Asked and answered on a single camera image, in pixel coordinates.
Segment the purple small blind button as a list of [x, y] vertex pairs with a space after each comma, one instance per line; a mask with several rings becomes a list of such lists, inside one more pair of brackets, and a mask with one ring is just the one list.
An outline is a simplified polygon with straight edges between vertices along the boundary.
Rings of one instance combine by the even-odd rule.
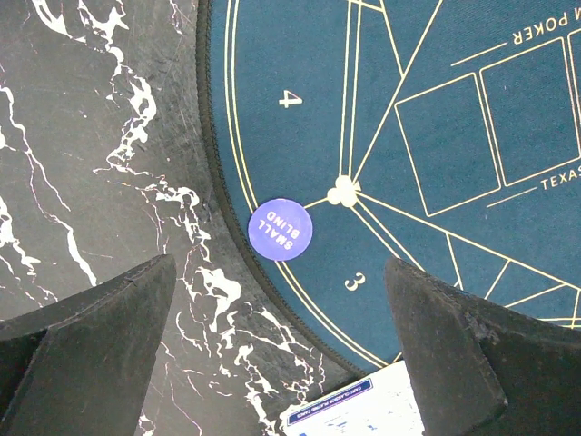
[[272, 261], [288, 261], [310, 246], [313, 223], [305, 207], [276, 198], [253, 212], [247, 230], [251, 247], [258, 254]]

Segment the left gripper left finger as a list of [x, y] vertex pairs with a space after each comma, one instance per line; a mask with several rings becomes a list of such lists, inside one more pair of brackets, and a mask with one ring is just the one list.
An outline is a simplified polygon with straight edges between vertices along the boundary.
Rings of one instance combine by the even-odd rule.
[[4, 435], [134, 434], [176, 284], [158, 255], [1, 323]]

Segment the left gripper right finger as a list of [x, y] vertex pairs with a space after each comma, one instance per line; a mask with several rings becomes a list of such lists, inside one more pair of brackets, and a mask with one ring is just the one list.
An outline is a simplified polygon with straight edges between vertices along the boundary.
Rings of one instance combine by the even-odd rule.
[[577, 435], [580, 333], [463, 292], [400, 259], [389, 308], [427, 435]]

